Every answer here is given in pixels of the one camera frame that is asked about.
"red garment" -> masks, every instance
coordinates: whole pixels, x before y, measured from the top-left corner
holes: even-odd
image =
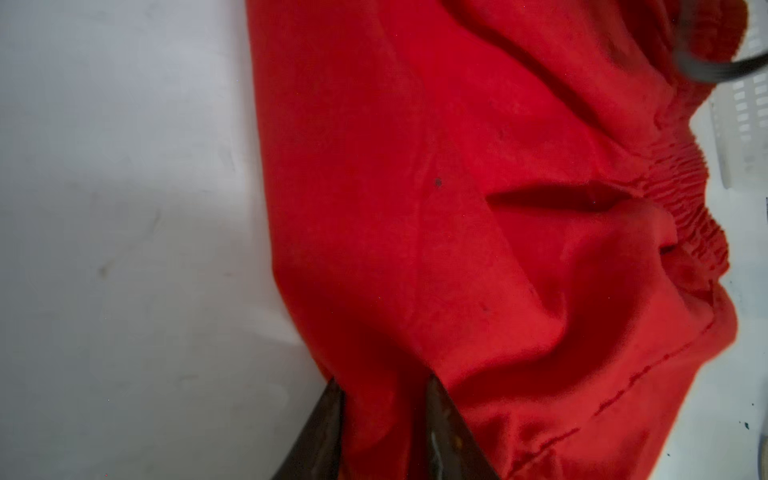
[[[727,60],[741,0],[699,0]],[[253,0],[277,284],[347,478],[424,478],[430,369],[502,478],[646,478],[733,341],[663,0]]]

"red cloth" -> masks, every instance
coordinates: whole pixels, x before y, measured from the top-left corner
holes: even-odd
[[[740,0],[700,0],[727,60]],[[274,275],[347,478],[424,478],[437,372],[502,478],[646,478],[734,338],[675,2],[253,0]]]

